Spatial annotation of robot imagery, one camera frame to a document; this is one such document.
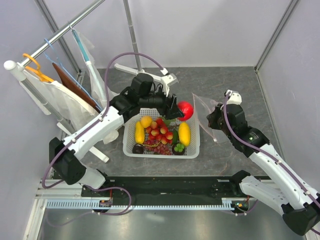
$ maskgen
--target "basket of fruit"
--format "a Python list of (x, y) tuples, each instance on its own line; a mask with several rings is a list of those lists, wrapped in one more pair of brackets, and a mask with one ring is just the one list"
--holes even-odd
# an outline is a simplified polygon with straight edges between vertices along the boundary
[(124, 126), (124, 154), (140, 158), (196, 158), (200, 132), (194, 114), (186, 121), (166, 120), (157, 109), (141, 108)]

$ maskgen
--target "yellow fruit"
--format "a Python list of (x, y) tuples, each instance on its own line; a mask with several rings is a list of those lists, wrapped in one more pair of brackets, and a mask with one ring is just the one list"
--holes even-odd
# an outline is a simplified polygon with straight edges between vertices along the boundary
[(150, 127), (151, 123), (152, 123), (152, 117), (150, 116), (143, 116), (141, 119), (140, 119), (140, 122), (141, 122), (141, 125), (142, 127), (144, 127), (145, 129), (147, 127)]
[(186, 147), (189, 146), (191, 132), (190, 132), (190, 127), (186, 122), (183, 122), (179, 125), (178, 135), (179, 135), (180, 143), (182, 143)]
[(145, 129), (142, 127), (141, 122), (137, 121), (135, 124), (135, 142), (137, 144), (143, 144), (145, 141)]

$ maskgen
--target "white basket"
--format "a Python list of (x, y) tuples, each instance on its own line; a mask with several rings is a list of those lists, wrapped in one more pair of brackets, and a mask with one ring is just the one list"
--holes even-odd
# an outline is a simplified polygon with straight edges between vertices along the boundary
[[(152, 152), (144, 151), (143, 154), (132, 153), (132, 149), (136, 144), (135, 140), (135, 131), (136, 131), (136, 122), (140, 121), (143, 116), (150, 116), (155, 121), (156, 118), (160, 117), (157, 109), (155, 108), (141, 108), (140, 113), (132, 117), (129, 121), (125, 123), (124, 126), (124, 136), (123, 136), (123, 152), (129, 157), (139, 157), (139, 158), (157, 158), (157, 159), (194, 159), (199, 155), (200, 148), (200, 132), (199, 132), (199, 123), (196, 121), (195, 114), (186, 121), (190, 127), (191, 139), (190, 145), (185, 148), (184, 155), (157, 155)], [(172, 122), (171, 125), (175, 123), (180, 124), (181, 121), (177, 120)]]

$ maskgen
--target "orange hanger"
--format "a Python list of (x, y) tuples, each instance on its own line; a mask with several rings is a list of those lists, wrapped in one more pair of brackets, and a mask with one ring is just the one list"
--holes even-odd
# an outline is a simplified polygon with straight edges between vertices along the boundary
[(35, 74), (39, 77), (39, 79), (40, 79), (41, 82), (52, 83), (52, 82), (54, 81), (53, 79), (51, 79), (51, 78), (48, 77), (47, 75), (44, 75), (44, 74), (41, 72), (41, 70), (40, 70), (40, 69), (41, 69), (40, 64), (39, 64), (33, 57), (31, 57), (31, 56), (30, 56), (29, 54), (27, 54), (27, 53), (22, 54), (22, 56), (30, 59), (32, 62), (35, 63), (36, 69), (34, 69), (34, 68), (30, 67), (30, 66), (26, 66), (25, 68), (28, 69), (29, 71), (35, 73)]

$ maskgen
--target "white wall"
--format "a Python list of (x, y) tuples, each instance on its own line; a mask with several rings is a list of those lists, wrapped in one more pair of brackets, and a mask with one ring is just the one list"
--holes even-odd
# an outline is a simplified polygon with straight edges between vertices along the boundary
[[(49, 141), (59, 131), (55, 118), (41, 112), (2, 64), (31, 54), (52, 32), (33, 0), (3, 1), (0, 22), (0, 239), (19, 240), (49, 164)], [(54, 46), (70, 69), (59, 46)], [(44, 57), (38, 61), (45, 74), (58, 76)]]
[(300, 1), (260, 75), (286, 161), (320, 191), (320, 1)]
[[(59, 26), (90, 2), (46, 0)], [(130, 0), (129, 5), (141, 53), (166, 67), (211, 67), (254, 66), (289, 2)], [(115, 55), (133, 50), (122, 0), (106, 0), (76, 29), (95, 45), (92, 55), (98, 68), (105, 68)], [(70, 35), (68, 43), (73, 52), (78, 51)], [(118, 63), (136, 66), (133, 56)]]

